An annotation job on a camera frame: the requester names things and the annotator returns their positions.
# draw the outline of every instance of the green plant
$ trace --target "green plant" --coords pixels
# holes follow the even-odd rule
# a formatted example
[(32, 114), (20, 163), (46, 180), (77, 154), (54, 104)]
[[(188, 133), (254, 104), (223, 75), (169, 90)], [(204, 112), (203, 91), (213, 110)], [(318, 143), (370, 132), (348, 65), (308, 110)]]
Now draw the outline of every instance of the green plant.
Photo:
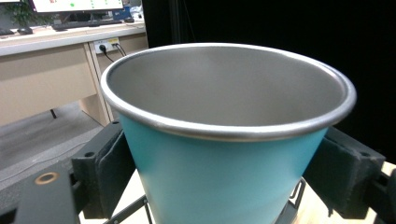
[(35, 14), (27, 0), (21, 0), (20, 3), (5, 4), (4, 11), (10, 16), (11, 21), (17, 23), (20, 27), (27, 27), (29, 24), (46, 25), (53, 20), (51, 15)]

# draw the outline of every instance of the potted plant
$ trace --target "potted plant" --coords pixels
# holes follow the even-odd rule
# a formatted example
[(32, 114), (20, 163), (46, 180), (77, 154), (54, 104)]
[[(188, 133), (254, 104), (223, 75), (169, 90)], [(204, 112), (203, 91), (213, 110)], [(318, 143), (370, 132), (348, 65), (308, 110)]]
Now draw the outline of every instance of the potted plant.
[(41, 16), (35, 14), (27, 0), (21, 0), (19, 3), (5, 4), (4, 11), (10, 16), (13, 23), (19, 25), (18, 32), (24, 35), (33, 33), (29, 27), (30, 24), (46, 25), (52, 22), (53, 17), (51, 15)]

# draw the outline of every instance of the desk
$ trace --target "desk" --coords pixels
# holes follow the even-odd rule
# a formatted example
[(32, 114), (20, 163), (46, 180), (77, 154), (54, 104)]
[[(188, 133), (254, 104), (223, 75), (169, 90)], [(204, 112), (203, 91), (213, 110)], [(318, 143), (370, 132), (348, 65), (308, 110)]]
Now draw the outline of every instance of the desk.
[[(0, 126), (75, 101), (107, 125), (114, 118), (99, 80), (110, 61), (96, 55), (93, 41), (111, 37), (118, 37), (127, 53), (148, 48), (142, 21), (64, 32), (43, 27), (33, 35), (0, 38)], [(121, 57), (116, 51), (108, 55)]]

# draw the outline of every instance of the electrical socket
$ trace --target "electrical socket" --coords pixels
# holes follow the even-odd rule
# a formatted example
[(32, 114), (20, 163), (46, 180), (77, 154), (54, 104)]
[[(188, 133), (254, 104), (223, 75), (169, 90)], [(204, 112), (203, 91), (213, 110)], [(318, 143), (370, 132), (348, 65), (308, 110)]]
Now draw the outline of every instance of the electrical socket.
[(93, 41), (93, 45), (95, 46), (95, 52), (96, 54), (101, 54), (103, 53), (100, 49), (99, 46), (103, 45), (106, 47), (106, 52), (112, 51), (112, 50), (118, 50), (115, 44), (119, 44), (119, 38), (118, 37), (113, 37), (109, 39), (103, 39), (103, 40), (96, 40)]

